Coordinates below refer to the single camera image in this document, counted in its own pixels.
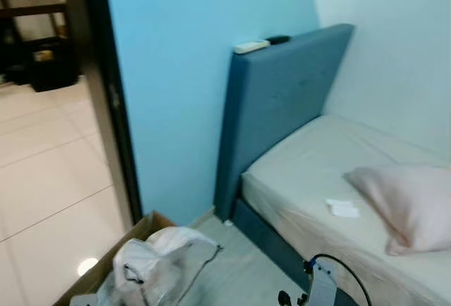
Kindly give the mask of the clear plastic drawstring bag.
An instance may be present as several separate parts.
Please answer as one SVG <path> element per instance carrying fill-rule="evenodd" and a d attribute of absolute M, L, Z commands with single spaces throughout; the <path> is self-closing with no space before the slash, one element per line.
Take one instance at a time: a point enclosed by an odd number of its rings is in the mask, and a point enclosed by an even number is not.
<path fill-rule="evenodd" d="M 178 306 L 222 245 L 186 226 L 126 241 L 97 291 L 99 306 Z"/>

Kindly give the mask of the pink patterned pillow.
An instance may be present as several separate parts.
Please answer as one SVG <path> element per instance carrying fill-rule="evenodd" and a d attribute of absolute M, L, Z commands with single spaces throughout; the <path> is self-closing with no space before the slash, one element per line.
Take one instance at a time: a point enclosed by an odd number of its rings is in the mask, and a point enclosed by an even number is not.
<path fill-rule="evenodd" d="M 435 166 L 362 166 L 347 174 L 386 224 L 392 257 L 451 248 L 451 173 Z"/>

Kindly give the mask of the dark blue bed base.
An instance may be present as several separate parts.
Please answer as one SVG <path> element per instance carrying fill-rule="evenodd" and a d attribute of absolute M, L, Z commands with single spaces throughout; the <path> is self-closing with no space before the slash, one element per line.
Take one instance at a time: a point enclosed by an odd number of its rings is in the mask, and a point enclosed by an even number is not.
<path fill-rule="evenodd" d="M 234 222 L 246 238 L 249 238 L 277 267 L 283 271 L 293 283 L 302 288 L 303 293 L 308 293 L 310 288 L 310 268 L 309 262 L 320 257 L 332 259 L 335 262 L 335 281 L 338 284 L 338 274 L 348 274 L 352 277 L 354 283 L 352 290 L 363 292 L 365 302 L 359 305 L 343 289 L 338 287 L 335 306 L 373 306 L 369 293 L 363 286 L 357 274 L 352 271 L 347 264 L 342 263 L 336 257 L 328 254 L 313 255 L 311 259 L 306 259 L 296 252 L 290 244 L 278 234 L 276 229 L 262 216 L 255 212 L 244 199 L 239 197 L 234 203 L 233 211 L 229 220 Z"/>

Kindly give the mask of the white folded paper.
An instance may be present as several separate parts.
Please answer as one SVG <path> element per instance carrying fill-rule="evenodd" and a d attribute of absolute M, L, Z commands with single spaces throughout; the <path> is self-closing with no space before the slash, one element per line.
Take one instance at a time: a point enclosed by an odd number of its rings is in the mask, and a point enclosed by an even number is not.
<path fill-rule="evenodd" d="M 338 218 L 357 219 L 361 216 L 360 209 L 353 202 L 327 199 L 325 203 L 328 206 L 328 211 Z"/>

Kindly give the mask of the beige mattress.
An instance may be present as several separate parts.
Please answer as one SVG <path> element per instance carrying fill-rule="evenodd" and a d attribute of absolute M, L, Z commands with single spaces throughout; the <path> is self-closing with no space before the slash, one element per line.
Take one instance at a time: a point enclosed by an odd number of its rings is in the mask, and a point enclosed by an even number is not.
<path fill-rule="evenodd" d="M 320 116 L 278 142 L 242 174 L 242 197 L 296 252 L 337 257 L 354 271 L 373 306 L 451 306 L 451 252 L 392 257 L 381 216 L 347 181 L 362 166 L 444 166 L 431 151 L 337 116 Z M 347 200 L 357 219 L 338 218 L 325 200 Z M 363 305 L 348 274 L 338 285 Z"/>

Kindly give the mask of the brown cardboard box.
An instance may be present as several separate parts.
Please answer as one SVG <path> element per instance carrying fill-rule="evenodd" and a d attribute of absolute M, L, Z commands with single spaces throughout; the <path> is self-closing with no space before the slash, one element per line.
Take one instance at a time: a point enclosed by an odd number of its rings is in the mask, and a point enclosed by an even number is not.
<path fill-rule="evenodd" d="M 137 222 L 125 235 L 116 242 L 113 247 L 99 259 L 99 263 L 93 265 L 86 274 L 83 274 L 76 283 L 56 300 L 54 306 L 70 306 L 70 299 L 77 295 L 96 293 L 106 280 L 107 275 L 113 271 L 113 258 L 122 246 L 129 240 L 146 240 L 148 237 L 162 228 L 170 228 L 175 224 L 160 212 L 151 212 Z"/>

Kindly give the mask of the blue upholstered headboard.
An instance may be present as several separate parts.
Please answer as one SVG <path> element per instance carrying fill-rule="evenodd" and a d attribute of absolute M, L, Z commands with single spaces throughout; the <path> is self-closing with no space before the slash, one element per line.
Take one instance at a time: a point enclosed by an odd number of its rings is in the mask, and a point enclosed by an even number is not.
<path fill-rule="evenodd" d="M 354 31 L 338 23 L 232 55 L 214 191 L 220 219 L 231 218 L 240 176 L 252 162 L 322 114 Z"/>

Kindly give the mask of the white remote control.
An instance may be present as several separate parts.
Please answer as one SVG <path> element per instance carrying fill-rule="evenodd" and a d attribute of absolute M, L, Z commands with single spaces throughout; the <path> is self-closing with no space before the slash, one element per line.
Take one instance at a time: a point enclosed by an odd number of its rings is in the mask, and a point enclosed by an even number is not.
<path fill-rule="evenodd" d="M 250 54 L 250 52 L 258 51 L 270 47 L 271 43 L 267 39 L 258 39 L 257 41 L 245 42 L 233 47 L 234 54 Z"/>

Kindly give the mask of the black remote control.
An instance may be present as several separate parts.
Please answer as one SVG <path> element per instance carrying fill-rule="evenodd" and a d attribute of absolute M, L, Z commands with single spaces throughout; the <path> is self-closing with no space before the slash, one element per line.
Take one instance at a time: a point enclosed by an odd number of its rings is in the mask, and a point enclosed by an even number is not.
<path fill-rule="evenodd" d="M 274 35 L 271 37 L 267 37 L 265 41 L 268 42 L 270 45 L 279 45 L 279 44 L 286 44 L 286 42 L 289 42 L 291 40 L 291 37 L 289 35 Z"/>

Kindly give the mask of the small black cabinet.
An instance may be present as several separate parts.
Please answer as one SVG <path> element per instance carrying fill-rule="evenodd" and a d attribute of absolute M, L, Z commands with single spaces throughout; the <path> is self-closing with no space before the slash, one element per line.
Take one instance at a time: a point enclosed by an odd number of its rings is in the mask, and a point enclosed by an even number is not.
<path fill-rule="evenodd" d="M 29 83 L 36 92 L 74 85 L 81 71 L 71 39 L 50 37 L 27 42 L 32 60 L 28 65 Z"/>

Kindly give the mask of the dark wooden shelf unit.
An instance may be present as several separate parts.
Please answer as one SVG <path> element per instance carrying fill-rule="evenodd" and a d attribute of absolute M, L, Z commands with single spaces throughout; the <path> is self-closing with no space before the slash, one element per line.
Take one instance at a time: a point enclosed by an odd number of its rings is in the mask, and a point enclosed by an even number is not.
<path fill-rule="evenodd" d="M 26 44 L 35 39 L 23 39 L 16 19 L 47 16 L 54 27 L 54 34 L 49 37 L 70 39 L 67 28 L 58 24 L 58 15 L 68 21 L 67 6 L 62 0 L 0 0 L 0 83 L 31 85 L 28 65 L 32 57 Z"/>

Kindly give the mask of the dark door frame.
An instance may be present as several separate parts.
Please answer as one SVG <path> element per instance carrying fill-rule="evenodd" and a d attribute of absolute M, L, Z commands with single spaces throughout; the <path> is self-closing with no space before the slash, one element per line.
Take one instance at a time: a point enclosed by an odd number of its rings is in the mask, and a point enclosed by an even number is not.
<path fill-rule="evenodd" d="M 109 0 L 66 0 L 68 34 L 86 77 L 126 228 L 144 216 Z"/>

